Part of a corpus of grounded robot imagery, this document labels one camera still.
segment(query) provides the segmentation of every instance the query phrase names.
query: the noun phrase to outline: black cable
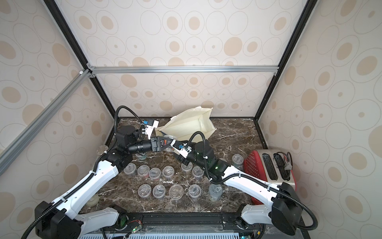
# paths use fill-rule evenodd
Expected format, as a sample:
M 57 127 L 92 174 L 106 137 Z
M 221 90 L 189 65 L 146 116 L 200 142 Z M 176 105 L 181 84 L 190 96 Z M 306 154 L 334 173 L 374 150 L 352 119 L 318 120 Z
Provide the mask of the black cable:
M 101 228 L 101 232 L 102 232 L 102 236 L 104 237 L 104 239 L 107 239 L 104 228 Z
M 213 184 L 222 184 L 222 183 L 224 183 L 225 181 L 227 181 L 227 180 L 229 180 L 230 178 L 233 178 L 233 177 L 243 177 L 243 178 L 245 178 L 245 179 L 249 179 L 249 180 L 251 180 L 251 181 L 253 181 L 253 182 L 259 184 L 260 186 L 266 188 L 267 190 L 272 191 L 272 192 L 275 192 L 275 193 L 277 193 L 277 194 L 280 194 L 281 196 L 284 196 L 284 197 L 286 197 L 287 199 L 293 201 L 295 204 L 299 205 L 303 210 L 305 210 L 305 211 L 309 214 L 309 216 L 312 218 L 312 220 L 313 220 L 313 224 L 310 225 L 310 226 L 301 226 L 301 225 L 297 225 L 297 227 L 300 228 L 300 229 L 308 230 L 308 231 L 311 231 L 311 230 L 314 230 L 314 229 L 317 228 L 317 226 L 318 226 L 317 218 L 316 218 L 316 216 L 313 214 L 313 212 L 312 212 L 307 206 L 305 206 L 305 205 L 304 205 L 303 203 L 301 203 L 299 200 L 297 200 L 297 199 L 291 197 L 289 194 L 286 194 L 286 193 L 284 193 L 284 192 L 281 192 L 280 190 L 274 189 L 273 187 L 269 187 L 269 188 L 268 188 L 268 185 L 267 185 L 267 184 L 265 184 L 265 183 L 263 183 L 263 182 L 260 182 L 260 181 L 258 181 L 257 179 L 255 179 L 255 178 L 253 178 L 253 177 L 251 177 L 251 176 L 249 176 L 249 175 L 247 175 L 247 174 L 234 173 L 234 174 L 228 175 L 226 178 L 224 178 L 224 179 L 222 179 L 222 180 L 219 180 L 219 181 L 215 181 L 215 182 L 214 182 L 214 181 L 212 180 L 211 183 L 213 183 Z
M 292 155 L 290 154 L 290 152 L 284 153 L 284 152 L 281 152 L 281 151 L 280 151 L 280 152 L 277 152 L 277 153 L 280 153 L 280 154 L 285 155 L 285 157 L 286 157 L 286 162 L 287 162 L 287 163 L 289 162 L 289 163 L 291 164 L 291 166 L 293 167 Z M 288 169 L 287 169 L 287 171 L 289 172 L 287 181 L 289 181 L 289 180 L 290 180 L 290 176 L 291 176 L 291 170 L 288 170 Z
M 115 115 L 114 115 L 114 134 L 117 133 L 117 126 L 118 126 L 118 113 L 119 111 L 124 108 L 124 109 L 127 109 L 130 113 L 132 113 L 138 120 L 140 123 L 142 123 L 142 120 L 138 117 L 138 115 L 136 115 L 136 113 L 134 113 L 134 111 L 132 111 L 130 108 L 126 107 L 126 106 L 120 106 L 117 108 L 117 110 L 115 111 Z M 111 147 L 109 147 L 109 149 L 106 151 L 106 153 L 108 153 L 116 144 L 117 142 L 117 138 L 114 139 L 114 142 L 112 144 Z M 82 182 L 80 183 L 75 189 L 73 189 L 72 191 L 70 191 L 68 194 L 66 194 L 65 196 L 63 196 L 63 198 L 65 200 L 67 200 L 69 197 L 71 197 L 74 193 L 76 193 L 80 188 L 82 188 L 85 184 L 87 184 L 87 182 L 89 182 L 93 176 L 95 175 L 94 172 L 97 171 L 97 168 L 98 168 L 98 163 L 100 162 L 100 160 L 102 159 L 102 157 L 105 155 L 105 153 L 103 153 L 94 163 L 94 167 L 93 167 L 93 172 Z M 45 211 L 38 217 L 36 218 L 32 223 L 31 225 L 25 230 L 25 232 L 23 233 L 21 239 L 26 239 L 28 237 L 28 235 L 31 233 L 31 231 L 33 230 L 33 228 L 45 217 L 47 216 L 49 213 L 51 213 L 58 205 L 60 205 L 61 203 L 63 203 L 64 201 L 62 199 L 58 200 L 55 204 L 49 206 L 47 209 L 45 209 Z
M 188 146 L 191 144 L 191 141 L 194 139 L 195 136 L 197 135 L 200 135 L 202 137 L 202 140 L 203 140 L 203 162 L 204 162 L 204 172 L 205 172 L 205 175 L 207 176 L 208 180 L 211 179 L 210 177 L 210 174 L 208 172 L 208 163 L 207 163 L 207 159 L 206 159 L 206 138 L 204 136 L 204 134 L 200 131 L 196 131 L 195 133 L 192 134 L 192 136 L 190 137 L 190 139 L 188 140 L 186 146 L 185 146 L 185 149 L 188 148 Z

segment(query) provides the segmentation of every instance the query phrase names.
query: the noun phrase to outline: small round container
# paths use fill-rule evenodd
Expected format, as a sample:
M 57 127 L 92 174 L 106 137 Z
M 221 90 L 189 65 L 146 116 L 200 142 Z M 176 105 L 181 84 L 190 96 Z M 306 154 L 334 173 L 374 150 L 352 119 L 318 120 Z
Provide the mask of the small round container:
M 174 176 L 175 170 L 171 166 L 166 166 L 166 167 L 164 167 L 162 173 L 163 173 L 163 176 L 165 176 L 166 179 L 171 179 L 172 176 Z
M 138 188 L 138 195 L 141 198 L 148 198 L 151 195 L 151 186 L 149 184 L 143 184 Z
M 223 188 L 218 185 L 218 184 L 211 184 L 209 187 L 208 187 L 208 198 L 213 201 L 213 202 L 216 202 L 220 199 L 220 197 L 222 196 L 223 194 Z
M 182 164 L 182 166 L 180 166 L 180 167 L 182 168 L 182 170 L 184 172 L 191 172 L 191 170 L 192 170 L 192 163 L 189 162 L 188 165 Z
M 176 140 L 176 137 L 175 137 L 175 136 L 172 136 L 172 135 L 164 135 L 163 137 L 165 137 L 165 138 L 169 138 L 171 141 L 172 141 L 172 140 Z M 171 146 L 169 146 L 169 147 L 165 148 L 163 151 L 172 153 L 172 152 L 174 152 L 174 148 L 171 147 Z
M 157 167 L 152 168 L 149 171 L 149 177 L 154 181 L 158 181 L 160 179 L 160 169 Z
M 243 167 L 244 159 L 241 155 L 235 154 L 232 156 L 232 163 L 235 168 L 242 168 Z
M 184 189 L 179 184 L 174 184 L 171 186 L 171 188 L 168 191 L 168 194 L 170 195 L 171 199 L 179 200 L 183 197 Z
M 127 176 L 135 177 L 137 176 L 137 166 L 133 163 L 129 163 L 124 169 L 123 172 L 126 173 Z
M 192 201 L 197 201 L 202 194 L 202 189 L 199 185 L 193 184 L 188 188 L 188 195 Z
M 140 176 L 143 179 L 146 179 L 149 177 L 149 171 L 150 171 L 149 166 L 142 165 L 141 167 L 138 168 L 138 176 Z
M 140 155 L 139 153 L 136 153 L 135 156 L 137 157 L 137 159 L 139 161 L 145 161 L 146 158 L 147 158 L 147 154 L 146 153 L 143 153 L 142 155 Z
M 192 175 L 194 176 L 194 178 L 198 181 L 201 181 L 203 179 L 203 174 L 204 174 L 204 171 L 203 169 L 201 169 L 199 166 L 195 166 L 193 169 L 192 169 Z
M 96 150 L 95 150 L 95 153 L 100 156 L 100 155 L 103 155 L 105 151 L 107 151 L 109 149 L 108 146 L 106 145 L 101 145 L 99 146 Z
M 152 195 L 157 199 L 165 198 L 166 188 L 162 184 L 156 185 L 152 190 Z

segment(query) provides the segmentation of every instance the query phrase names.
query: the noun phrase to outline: dark marble surface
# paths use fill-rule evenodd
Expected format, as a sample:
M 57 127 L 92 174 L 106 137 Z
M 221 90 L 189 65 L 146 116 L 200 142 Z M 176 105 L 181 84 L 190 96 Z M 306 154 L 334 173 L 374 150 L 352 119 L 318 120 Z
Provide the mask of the dark marble surface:
M 262 149 L 259 136 L 251 119 L 211 119 L 217 130 L 209 138 L 210 145 L 215 150 L 215 155 L 219 158 L 232 163 L 234 154 L 241 154 L 246 158 L 254 149 Z M 160 119 L 159 126 L 165 125 L 169 119 Z M 133 125 L 139 127 L 136 119 L 121 119 L 119 125 Z M 150 168 L 158 167 L 163 169 L 171 165 L 175 169 L 175 175 L 172 180 L 161 178 L 154 182 L 151 179 L 140 179 L 129 177 L 123 172 L 106 183 L 97 194 L 100 196 L 99 203 L 94 207 L 82 208 L 80 213 L 88 213 L 108 207 L 111 204 L 117 204 L 125 208 L 128 212 L 233 212 L 236 211 L 241 203 L 251 204 L 250 196 L 238 189 L 223 185 L 223 195 L 217 202 L 211 202 L 208 199 L 208 187 L 210 183 L 204 177 L 203 181 L 196 181 L 192 173 L 185 173 L 181 170 L 180 162 L 177 161 L 171 153 L 147 153 L 145 161 L 138 161 L 134 156 L 132 163 L 137 167 L 148 165 Z M 149 184 L 153 189 L 157 184 L 163 184 L 166 187 L 166 195 L 162 200 L 154 198 L 141 199 L 137 190 L 142 184 Z M 179 200 L 171 200 L 168 190 L 174 184 L 180 184 L 185 192 Z M 192 184 L 197 184 L 202 188 L 202 195 L 198 201 L 193 202 L 188 196 L 188 188 Z

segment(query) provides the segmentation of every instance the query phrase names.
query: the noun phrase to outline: metal rail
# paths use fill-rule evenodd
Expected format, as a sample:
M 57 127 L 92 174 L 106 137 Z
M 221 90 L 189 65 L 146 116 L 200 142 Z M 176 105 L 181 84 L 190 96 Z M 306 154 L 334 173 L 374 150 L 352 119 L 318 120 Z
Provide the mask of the metal rail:
M 184 66 L 184 67 L 90 67 L 95 74 L 106 73 L 221 73 L 277 72 L 277 65 Z

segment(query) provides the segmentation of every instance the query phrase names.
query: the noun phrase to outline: plastic lid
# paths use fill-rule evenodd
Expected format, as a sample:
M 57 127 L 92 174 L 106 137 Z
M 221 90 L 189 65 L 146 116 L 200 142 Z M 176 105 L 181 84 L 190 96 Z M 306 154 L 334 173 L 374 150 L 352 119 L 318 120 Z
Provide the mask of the plastic lid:
M 101 145 L 101 146 L 99 146 L 96 150 L 95 150 L 95 153 L 97 154 L 97 155 L 102 155 L 106 150 L 108 150 L 109 149 L 109 147 L 108 146 L 106 146 L 106 145 Z
M 174 184 L 171 186 L 170 190 L 168 191 L 170 197 L 172 199 L 178 200 L 183 196 L 184 189 L 179 184 Z
M 188 188 L 188 194 L 192 198 L 197 198 L 202 194 L 202 189 L 198 185 L 193 184 Z
M 204 171 L 203 169 L 201 169 L 199 166 L 195 166 L 193 169 L 192 169 L 192 174 L 194 174 L 195 176 L 197 177 L 200 177 L 204 174 Z
M 175 170 L 173 167 L 171 166 L 166 166 L 164 169 L 163 169 L 163 175 L 165 177 L 172 177 L 175 173 Z
M 192 163 L 189 162 L 188 165 L 182 164 L 181 168 L 182 168 L 183 171 L 189 172 L 189 171 L 192 170 Z
M 135 166 L 135 164 L 133 163 L 129 163 L 125 168 L 124 168 L 124 172 L 126 174 L 132 174 L 134 173 L 134 171 L 137 169 L 137 166 Z
M 141 198 L 147 198 L 151 194 L 151 187 L 149 184 L 143 184 L 138 188 L 138 195 Z
M 244 159 L 241 155 L 235 154 L 232 156 L 232 161 L 234 164 L 243 164 Z
M 157 168 L 157 167 L 154 167 L 150 170 L 149 172 L 149 177 L 151 179 L 157 179 L 157 178 L 160 178 L 160 169 Z
M 138 168 L 138 174 L 141 176 L 148 175 L 150 171 L 150 167 L 147 165 L 142 165 L 141 167 Z
M 166 188 L 162 184 L 156 185 L 152 190 L 152 194 L 155 198 L 162 198 L 166 194 Z
M 208 192 L 213 197 L 220 197 L 223 194 L 223 188 L 218 184 L 211 184 L 208 188 Z

